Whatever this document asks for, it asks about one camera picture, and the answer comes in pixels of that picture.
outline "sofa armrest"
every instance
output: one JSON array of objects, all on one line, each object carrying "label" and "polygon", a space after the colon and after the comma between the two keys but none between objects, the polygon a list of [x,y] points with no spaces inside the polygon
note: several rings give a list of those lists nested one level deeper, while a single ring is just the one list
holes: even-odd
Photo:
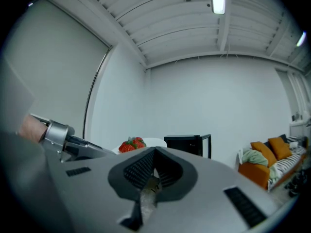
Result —
[{"label": "sofa armrest", "polygon": [[239,166],[239,173],[267,190],[270,169],[266,166],[245,162]]}]

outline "green blanket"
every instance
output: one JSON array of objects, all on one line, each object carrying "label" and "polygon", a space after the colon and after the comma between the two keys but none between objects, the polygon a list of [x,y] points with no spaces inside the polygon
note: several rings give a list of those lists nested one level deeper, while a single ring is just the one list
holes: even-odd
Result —
[{"label": "green blanket", "polygon": [[257,150],[245,151],[242,157],[242,162],[250,162],[253,164],[268,166],[268,160]]}]

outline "black and white striped fabric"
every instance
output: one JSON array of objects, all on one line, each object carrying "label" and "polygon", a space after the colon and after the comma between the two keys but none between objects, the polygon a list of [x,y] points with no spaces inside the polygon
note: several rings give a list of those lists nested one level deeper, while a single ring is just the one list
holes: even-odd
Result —
[{"label": "black and white striped fabric", "polygon": [[[287,137],[289,143],[296,141],[296,137]],[[282,173],[282,176],[290,171],[301,159],[301,156],[306,153],[306,149],[302,146],[291,149],[292,155],[286,159],[282,159],[276,162],[276,168]],[[278,179],[268,180],[268,191],[270,191],[274,185],[278,182]]]}]

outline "orange cushion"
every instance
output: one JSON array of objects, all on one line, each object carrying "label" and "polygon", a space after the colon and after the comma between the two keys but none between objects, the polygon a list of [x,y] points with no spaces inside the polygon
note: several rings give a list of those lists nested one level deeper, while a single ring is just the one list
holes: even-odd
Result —
[{"label": "orange cushion", "polygon": [[276,157],[271,150],[262,142],[251,142],[252,149],[262,153],[263,157],[268,160],[268,167],[271,167],[276,162]]},{"label": "orange cushion", "polygon": [[277,160],[282,160],[292,155],[289,147],[285,144],[281,137],[270,138],[268,141],[273,148],[272,151]]}]

